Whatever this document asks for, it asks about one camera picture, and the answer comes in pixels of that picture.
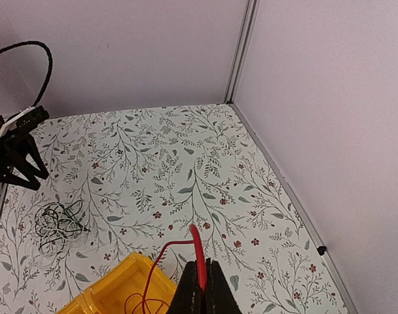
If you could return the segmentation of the floral table cloth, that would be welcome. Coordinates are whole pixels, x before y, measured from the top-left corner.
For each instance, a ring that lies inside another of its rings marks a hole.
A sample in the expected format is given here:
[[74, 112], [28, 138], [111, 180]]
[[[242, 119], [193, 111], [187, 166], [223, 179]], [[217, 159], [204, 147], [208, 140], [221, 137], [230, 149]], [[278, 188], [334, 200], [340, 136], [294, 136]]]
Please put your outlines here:
[[178, 282], [197, 226], [243, 313], [354, 313], [321, 241], [230, 105], [110, 111], [33, 131], [49, 172], [8, 186], [0, 313], [55, 313], [131, 253]]

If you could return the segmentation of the yellow three-compartment bin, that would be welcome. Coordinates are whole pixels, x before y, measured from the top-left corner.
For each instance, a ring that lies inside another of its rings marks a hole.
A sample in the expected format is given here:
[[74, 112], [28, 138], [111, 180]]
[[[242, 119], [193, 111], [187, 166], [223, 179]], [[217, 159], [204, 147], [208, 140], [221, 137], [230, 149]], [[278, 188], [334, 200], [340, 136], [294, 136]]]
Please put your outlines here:
[[60, 313], [166, 313], [177, 285], [160, 268], [148, 281], [153, 261], [131, 253], [89, 286]]

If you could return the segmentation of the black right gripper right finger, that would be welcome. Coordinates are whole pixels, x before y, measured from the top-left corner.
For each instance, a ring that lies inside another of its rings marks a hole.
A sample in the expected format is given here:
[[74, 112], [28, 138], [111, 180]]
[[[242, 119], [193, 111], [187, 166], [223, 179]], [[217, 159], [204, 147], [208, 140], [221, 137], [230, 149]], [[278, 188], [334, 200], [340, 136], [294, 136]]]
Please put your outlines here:
[[240, 313], [240, 308], [218, 261], [208, 258], [206, 268], [207, 283], [204, 294], [204, 313]]

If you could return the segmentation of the small black wall clip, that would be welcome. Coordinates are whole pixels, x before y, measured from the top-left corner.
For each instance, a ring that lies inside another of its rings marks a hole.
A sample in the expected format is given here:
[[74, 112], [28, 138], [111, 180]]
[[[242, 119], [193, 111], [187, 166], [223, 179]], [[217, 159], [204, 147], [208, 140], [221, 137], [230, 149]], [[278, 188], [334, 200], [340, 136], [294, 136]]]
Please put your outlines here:
[[323, 255], [327, 252], [327, 247], [324, 246], [324, 245], [320, 245], [320, 246], [317, 248], [317, 252], [318, 252], [318, 254], [319, 254], [320, 256], [323, 256]]

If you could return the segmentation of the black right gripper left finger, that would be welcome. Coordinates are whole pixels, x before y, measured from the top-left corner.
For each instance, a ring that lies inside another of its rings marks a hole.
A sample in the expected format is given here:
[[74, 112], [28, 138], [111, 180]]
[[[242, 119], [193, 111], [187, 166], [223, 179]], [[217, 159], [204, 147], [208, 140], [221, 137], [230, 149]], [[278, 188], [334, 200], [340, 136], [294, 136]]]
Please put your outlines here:
[[167, 314], [201, 314], [206, 312], [205, 296], [198, 283], [196, 262], [188, 262], [167, 310]]

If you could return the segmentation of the right rear aluminium post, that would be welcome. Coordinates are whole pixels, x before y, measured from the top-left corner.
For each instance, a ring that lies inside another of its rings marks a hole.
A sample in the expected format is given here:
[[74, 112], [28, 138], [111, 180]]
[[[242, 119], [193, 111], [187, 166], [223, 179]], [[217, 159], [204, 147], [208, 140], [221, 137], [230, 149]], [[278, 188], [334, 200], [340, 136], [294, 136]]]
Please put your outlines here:
[[257, 18], [259, 5], [259, 0], [246, 1], [241, 28], [238, 35], [238, 42], [236, 44], [236, 49], [232, 60], [232, 66], [228, 76], [223, 103], [234, 103], [236, 93], [240, 84], [250, 40], [253, 34], [253, 28], [255, 25], [255, 20]]

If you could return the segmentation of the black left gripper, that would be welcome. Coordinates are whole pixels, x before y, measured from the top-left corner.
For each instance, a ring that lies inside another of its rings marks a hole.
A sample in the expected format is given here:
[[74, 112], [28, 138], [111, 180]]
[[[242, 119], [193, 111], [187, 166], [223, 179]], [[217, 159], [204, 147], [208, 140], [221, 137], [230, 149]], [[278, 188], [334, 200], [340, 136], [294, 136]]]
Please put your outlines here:
[[[0, 127], [4, 122], [0, 116]], [[33, 159], [35, 165], [27, 161], [27, 156]], [[14, 130], [0, 139], [0, 183], [38, 190], [41, 184], [36, 177], [47, 179], [48, 176], [32, 135]]]

